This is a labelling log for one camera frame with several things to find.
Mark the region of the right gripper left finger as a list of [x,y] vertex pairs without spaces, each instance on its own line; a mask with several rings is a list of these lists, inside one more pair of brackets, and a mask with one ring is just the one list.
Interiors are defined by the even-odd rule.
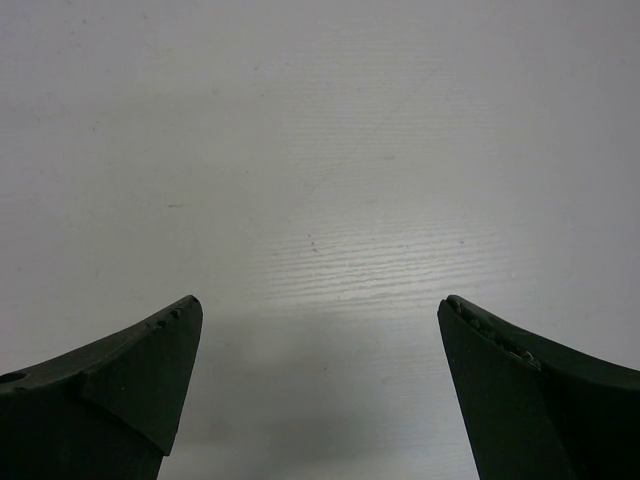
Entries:
[[2,478],[157,478],[174,445],[202,324],[202,305],[189,295],[2,375]]

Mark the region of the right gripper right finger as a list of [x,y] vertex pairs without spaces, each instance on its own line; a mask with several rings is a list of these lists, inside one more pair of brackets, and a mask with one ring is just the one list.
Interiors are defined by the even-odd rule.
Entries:
[[480,478],[638,478],[638,371],[456,295],[437,317]]

